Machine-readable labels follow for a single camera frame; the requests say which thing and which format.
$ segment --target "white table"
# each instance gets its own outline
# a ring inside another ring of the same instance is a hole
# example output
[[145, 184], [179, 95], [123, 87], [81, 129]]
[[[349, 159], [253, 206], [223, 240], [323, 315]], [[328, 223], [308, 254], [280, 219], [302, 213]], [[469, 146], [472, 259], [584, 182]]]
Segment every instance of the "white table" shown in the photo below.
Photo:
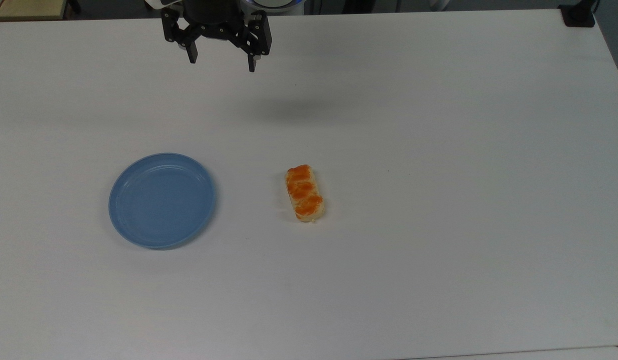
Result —
[[617, 347], [572, 348], [551, 351], [526, 351], [515, 353], [492, 353], [489, 355], [467, 355], [437, 357], [435, 360], [618, 360]]
[[[618, 345], [618, 73], [557, 10], [271, 18], [256, 73], [158, 20], [0, 23], [0, 359], [378, 360]], [[195, 241], [110, 224], [184, 153]], [[286, 169], [327, 202], [299, 223]]]

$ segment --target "bread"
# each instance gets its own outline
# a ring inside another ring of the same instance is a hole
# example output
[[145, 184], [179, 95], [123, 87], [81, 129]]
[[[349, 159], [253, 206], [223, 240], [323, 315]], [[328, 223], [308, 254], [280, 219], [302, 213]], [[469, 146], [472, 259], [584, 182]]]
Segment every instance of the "bread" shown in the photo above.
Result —
[[324, 200], [318, 193], [311, 166], [300, 165], [286, 171], [286, 190], [299, 221], [315, 221], [324, 214]]

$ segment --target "blue plate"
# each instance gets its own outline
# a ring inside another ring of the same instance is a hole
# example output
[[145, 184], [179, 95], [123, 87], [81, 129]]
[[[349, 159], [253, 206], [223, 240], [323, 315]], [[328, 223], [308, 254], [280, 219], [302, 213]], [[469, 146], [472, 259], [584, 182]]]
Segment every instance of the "blue plate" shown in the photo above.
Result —
[[157, 153], [126, 169], [109, 197], [109, 215], [130, 242], [165, 249], [192, 239], [213, 214], [215, 187], [206, 169], [178, 153]]

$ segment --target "black bracket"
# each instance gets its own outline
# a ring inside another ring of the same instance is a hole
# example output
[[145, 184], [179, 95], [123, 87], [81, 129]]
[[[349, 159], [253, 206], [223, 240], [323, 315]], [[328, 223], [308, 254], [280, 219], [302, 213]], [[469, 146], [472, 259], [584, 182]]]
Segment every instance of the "black bracket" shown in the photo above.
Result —
[[168, 7], [162, 9], [162, 28], [164, 39], [170, 43], [178, 43], [187, 50], [191, 64], [197, 59], [195, 39], [200, 36], [211, 39], [230, 41], [237, 48], [247, 54], [249, 71], [256, 70], [256, 61], [262, 55], [269, 55], [271, 49], [271, 30], [268, 24], [267, 12], [259, 10], [247, 17], [247, 24], [236, 22], [224, 23], [195, 23], [186, 29], [178, 27], [180, 13]]
[[595, 0], [581, 0], [575, 5], [559, 5], [558, 9], [562, 12], [564, 24], [571, 28], [592, 28], [595, 25], [595, 19], [591, 12], [594, 3]]

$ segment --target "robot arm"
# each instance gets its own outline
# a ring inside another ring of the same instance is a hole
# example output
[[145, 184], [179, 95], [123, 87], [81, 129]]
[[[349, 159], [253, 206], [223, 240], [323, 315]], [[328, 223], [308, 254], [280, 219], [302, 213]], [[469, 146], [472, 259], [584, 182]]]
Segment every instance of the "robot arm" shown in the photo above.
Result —
[[[164, 37], [170, 43], [178, 43], [187, 50], [191, 64], [197, 59], [195, 39], [200, 36], [230, 41], [247, 53], [249, 71], [256, 70], [256, 61], [268, 55], [271, 47], [271, 31], [267, 12], [255, 11], [249, 16], [240, 9], [239, 0], [182, 0], [181, 10], [167, 7], [180, 0], [147, 0], [156, 9], [162, 9]], [[189, 23], [180, 29], [180, 16]]]

